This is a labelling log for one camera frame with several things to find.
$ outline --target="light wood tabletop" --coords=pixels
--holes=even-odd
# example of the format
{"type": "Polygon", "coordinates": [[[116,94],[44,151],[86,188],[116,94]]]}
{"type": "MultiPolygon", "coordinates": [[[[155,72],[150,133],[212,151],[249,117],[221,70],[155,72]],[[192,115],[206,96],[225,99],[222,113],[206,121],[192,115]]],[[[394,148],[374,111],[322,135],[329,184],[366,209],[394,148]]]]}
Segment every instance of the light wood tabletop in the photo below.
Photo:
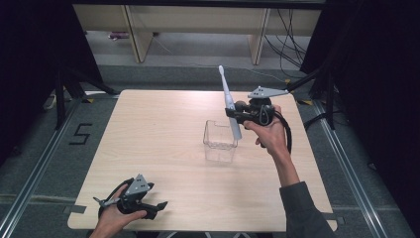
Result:
{"type": "MultiPolygon", "coordinates": [[[[248,92],[232,92],[248,102],[248,92]]],[[[273,97],[292,133],[292,160],[308,184],[317,208],[332,213],[295,100],[273,97]]],[[[138,220],[130,230],[283,232],[285,213],[274,163],[257,136],[244,130],[232,163],[205,159],[207,120],[229,121],[223,91],[125,90],[121,93],[98,146],[68,226],[93,229],[98,203],[123,180],[138,174],[154,188],[143,202],[168,201],[155,220],[138,220]]],[[[333,230],[336,221],[329,221],[333,230]]]]}

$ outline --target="hand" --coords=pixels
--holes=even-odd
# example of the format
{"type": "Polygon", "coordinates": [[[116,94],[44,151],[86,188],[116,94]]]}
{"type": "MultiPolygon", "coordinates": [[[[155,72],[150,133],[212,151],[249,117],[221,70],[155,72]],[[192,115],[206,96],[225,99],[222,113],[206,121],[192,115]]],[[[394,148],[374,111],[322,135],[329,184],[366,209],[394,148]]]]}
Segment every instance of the hand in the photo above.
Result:
{"type": "MultiPolygon", "coordinates": [[[[281,113],[281,107],[273,105],[274,110],[281,113]]],[[[253,130],[258,138],[256,145],[263,144],[268,153],[273,157],[286,157],[289,154],[287,151],[284,127],[278,118],[272,118],[271,124],[268,126],[261,126],[252,121],[245,121],[244,126],[247,129],[253,130]]]]}
{"type": "MultiPolygon", "coordinates": [[[[273,106],[275,111],[281,113],[279,106],[273,106]]],[[[244,126],[257,134],[256,145],[263,144],[272,156],[281,185],[287,186],[300,182],[296,168],[291,161],[290,153],[287,150],[284,127],[280,120],[274,117],[268,126],[245,121],[244,126]]]]}
{"type": "MultiPolygon", "coordinates": [[[[121,192],[127,187],[123,185],[120,189],[115,192],[113,198],[120,196],[121,192]]],[[[108,238],[113,237],[118,232],[120,232],[126,225],[130,222],[141,219],[147,215],[147,212],[144,210],[136,211],[130,214],[123,214],[120,212],[116,204],[112,204],[109,207],[105,208],[102,212],[99,221],[96,224],[96,228],[93,231],[90,238],[108,238]]]]}

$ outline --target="clear plastic container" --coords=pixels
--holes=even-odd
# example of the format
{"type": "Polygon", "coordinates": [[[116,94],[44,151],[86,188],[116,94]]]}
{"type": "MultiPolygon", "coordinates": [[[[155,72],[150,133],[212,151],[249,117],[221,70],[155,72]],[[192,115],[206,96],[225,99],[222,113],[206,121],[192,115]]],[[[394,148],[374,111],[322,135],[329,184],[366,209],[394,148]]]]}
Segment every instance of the clear plastic container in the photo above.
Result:
{"type": "Polygon", "coordinates": [[[208,120],[203,143],[206,160],[232,163],[238,141],[234,139],[229,121],[208,120]]]}

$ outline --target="sleeve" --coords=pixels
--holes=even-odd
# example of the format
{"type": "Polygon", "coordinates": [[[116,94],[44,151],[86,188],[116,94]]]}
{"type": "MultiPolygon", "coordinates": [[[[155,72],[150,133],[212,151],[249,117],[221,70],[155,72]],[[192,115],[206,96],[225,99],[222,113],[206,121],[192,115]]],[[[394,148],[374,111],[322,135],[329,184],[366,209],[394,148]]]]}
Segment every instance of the sleeve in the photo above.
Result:
{"type": "Polygon", "coordinates": [[[291,237],[336,237],[322,213],[315,207],[306,182],[280,188],[286,211],[286,236],[291,237]]]}

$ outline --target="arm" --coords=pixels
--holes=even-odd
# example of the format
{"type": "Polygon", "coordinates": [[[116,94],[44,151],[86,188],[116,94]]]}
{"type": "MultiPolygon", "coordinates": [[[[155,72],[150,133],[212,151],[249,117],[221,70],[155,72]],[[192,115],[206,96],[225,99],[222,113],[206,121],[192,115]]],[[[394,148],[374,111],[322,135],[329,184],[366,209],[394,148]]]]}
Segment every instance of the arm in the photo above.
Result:
{"type": "MultiPolygon", "coordinates": [[[[274,107],[281,113],[279,106],[274,107]]],[[[306,183],[299,179],[287,151],[284,127],[280,121],[274,117],[272,123],[265,127],[251,121],[244,122],[244,126],[257,134],[256,145],[263,144],[274,161],[286,212],[287,237],[335,237],[330,225],[315,207],[306,183]]]]}
{"type": "MultiPolygon", "coordinates": [[[[115,192],[114,197],[120,196],[121,192],[127,187],[123,185],[115,192]]],[[[113,204],[107,207],[103,212],[96,228],[90,235],[90,238],[109,238],[120,232],[130,222],[145,217],[147,213],[144,210],[136,211],[131,214],[123,214],[118,210],[117,205],[113,204]]]]}

